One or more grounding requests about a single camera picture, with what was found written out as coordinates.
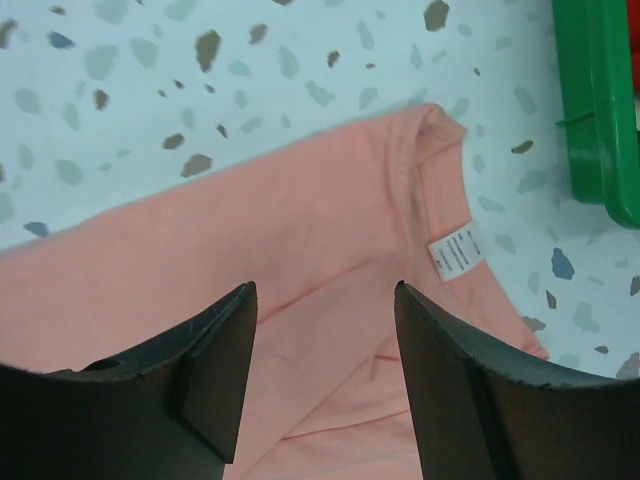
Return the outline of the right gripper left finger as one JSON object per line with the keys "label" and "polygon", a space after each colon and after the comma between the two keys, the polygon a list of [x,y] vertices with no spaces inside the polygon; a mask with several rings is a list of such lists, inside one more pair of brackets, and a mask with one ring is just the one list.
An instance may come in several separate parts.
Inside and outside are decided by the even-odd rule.
{"label": "right gripper left finger", "polygon": [[80,371],[1,369],[5,479],[219,479],[232,463],[257,322],[244,283]]}

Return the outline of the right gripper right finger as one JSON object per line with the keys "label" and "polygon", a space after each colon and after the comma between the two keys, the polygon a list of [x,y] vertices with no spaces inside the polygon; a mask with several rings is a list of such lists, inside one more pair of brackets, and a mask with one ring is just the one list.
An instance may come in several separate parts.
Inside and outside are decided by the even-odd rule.
{"label": "right gripper right finger", "polygon": [[407,283],[395,324],[426,479],[635,479],[639,383],[557,365]]}

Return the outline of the salmon pink t shirt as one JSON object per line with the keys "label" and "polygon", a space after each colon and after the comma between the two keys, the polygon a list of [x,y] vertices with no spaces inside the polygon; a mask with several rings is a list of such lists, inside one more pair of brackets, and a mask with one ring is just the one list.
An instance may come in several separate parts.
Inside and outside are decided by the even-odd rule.
{"label": "salmon pink t shirt", "polygon": [[417,479],[394,290],[546,352],[485,261],[430,246],[471,222],[464,128],[425,104],[352,123],[1,256],[1,358],[82,367],[257,287],[229,479]]}

